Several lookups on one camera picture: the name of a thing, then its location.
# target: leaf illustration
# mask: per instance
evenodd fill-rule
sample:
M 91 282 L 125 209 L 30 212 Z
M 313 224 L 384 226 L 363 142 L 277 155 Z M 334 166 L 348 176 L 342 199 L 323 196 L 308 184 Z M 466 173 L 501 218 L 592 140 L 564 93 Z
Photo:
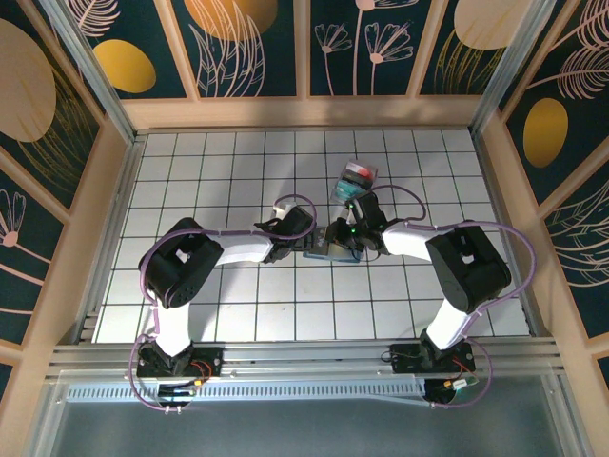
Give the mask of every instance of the leaf illustration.
M 588 0 L 576 31 L 590 50 L 609 46 L 609 0 Z
M 256 24 L 233 3 L 234 18 L 219 0 L 211 0 L 213 16 L 201 0 L 194 9 L 208 32 L 190 25 L 199 47 L 197 85 L 204 97 L 243 97 L 255 90 L 257 96 L 265 80 L 265 53 Z
M 85 36 L 101 37 L 121 14 L 118 0 L 68 0 L 68 6 Z
M 558 81 L 560 95 L 563 97 L 594 99 L 609 82 L 609 47 L 573 51 L 564 61 L 559 74 L 541 79 L 527 89 L 554 80 Z

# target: flower illustration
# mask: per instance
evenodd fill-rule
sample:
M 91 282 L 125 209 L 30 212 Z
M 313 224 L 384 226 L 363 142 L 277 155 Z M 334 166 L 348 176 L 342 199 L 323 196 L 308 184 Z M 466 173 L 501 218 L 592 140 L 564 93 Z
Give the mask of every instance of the flower illustration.
M 348 50 L 353 46 L 351 40 L 347 40 L 348 33 L 344 29 L 344 24 L 339 26 L 332 24 L 327 27 L 327 30 L 324 24 L 315 26 L 315 36 L 317 36 L 317 42 L 322 47 L 324 54 L 337 50 Z
M 26 213 L 26 197 L 19 192 L 12 195 L 12 205 L 9 194 L 0 189 L 0 242 L 6 248 L 12 248 L 19 239 L 19 229 Z
M 49 259 L 46 259 L 19 244 L 19 230 L 23 225 L 25 214 L 26 197 L 21 195 L 19 192 L 15 192 L 12 195 L 11 201 L 9 198 L 9 193 L 4 189 L 0 189 L 0 249 L 18 248 L 34 258 L 50 264 Z M 30 281 L 38 286 L 42 286 L 44 284 L 44 281 L 38 278 L 34 278 L 23 271 L 19 271 L 1 263 L 0 270 L 26 281 Z M 0 311 L 11 312 L 13 314 L 30 314 L 30 311 L 17 311 L 6 308 L 0 308 Z
M 363 12 L 411 7 L 417 3 L 419 3 L 419 0 L 355 0 L 355 6 L 358 7 L 360 12 L 358 13 L 358 21 L 355 27 L 355 46 L 353 48 L 353 95 L 358 94 L 358 49 L 360 47 L 360 29 L 362 28 Z
M 361 11 L 371 11 L 374 9 L 390 9 L 409 7 L 415 5 L 419 0 L 355 0 L 355 5 Z
M 413 48 L 407 46 L 410 41 L 409 24 L 396 26 L 387 24 L 379 35 L 379 23 L 365 26 L 365 42 L 368 45 L 370 61 L 374 64 L 394 62 L 412 57 Z

